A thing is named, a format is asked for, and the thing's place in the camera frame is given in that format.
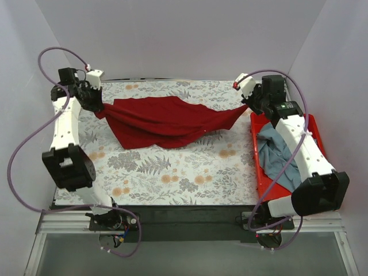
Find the red t-shirt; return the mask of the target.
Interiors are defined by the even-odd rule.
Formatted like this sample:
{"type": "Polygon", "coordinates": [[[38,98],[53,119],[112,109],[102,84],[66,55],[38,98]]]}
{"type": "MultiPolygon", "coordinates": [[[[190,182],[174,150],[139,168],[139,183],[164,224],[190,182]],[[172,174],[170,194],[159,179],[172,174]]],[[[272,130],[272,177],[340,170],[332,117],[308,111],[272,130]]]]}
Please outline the red t-shirt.
{"type": "Polygon", "coordinates": [[[95,116],[107,121],[126,150],[152,145],[170,149],[184,147],[214,131],[231,129],[247,108],[242,105],[216,111],[176,96],[127,98],[104,104],[95,116]]]}

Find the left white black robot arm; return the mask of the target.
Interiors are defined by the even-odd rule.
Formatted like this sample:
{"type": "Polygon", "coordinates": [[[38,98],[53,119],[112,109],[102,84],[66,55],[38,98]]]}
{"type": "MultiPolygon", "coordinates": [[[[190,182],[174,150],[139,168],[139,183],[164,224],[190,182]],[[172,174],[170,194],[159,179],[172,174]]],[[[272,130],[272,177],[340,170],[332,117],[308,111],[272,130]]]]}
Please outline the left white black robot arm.
{"type": "Polygon", "coordinates": [[[113,199],[95,184],[96,171],[92,160],[79,142],[79,114],[81,110],[101,111],[102,70],[93,69],[79,79],[74,68],[59,70],[60,81],[51,90],[55,113],[53,140],[42,160],[60,190],[78,195],[85,205],[90,205],[93,215],[101,216],[110,211],[113,199]]]}

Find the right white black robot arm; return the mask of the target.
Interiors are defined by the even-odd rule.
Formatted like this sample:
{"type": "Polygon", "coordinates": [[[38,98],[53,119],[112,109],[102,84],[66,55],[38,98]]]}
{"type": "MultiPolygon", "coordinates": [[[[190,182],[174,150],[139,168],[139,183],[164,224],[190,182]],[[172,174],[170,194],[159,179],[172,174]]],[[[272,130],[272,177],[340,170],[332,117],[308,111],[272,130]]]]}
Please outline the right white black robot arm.
{"type": "Polygon", "coordinates": [[[257,215],[268,220],[340,209],[350,179],[346,172],[336,171],[318,148],[308,130],[307,109],[286,99],[286,75],[271,71],[260,83],[252,76],[240,74],[233,88],[241,91],[242,103],[270,120],[290,150],[301,177],[301,183],[291,195],[262,203],[256,208],[257,215]]]}

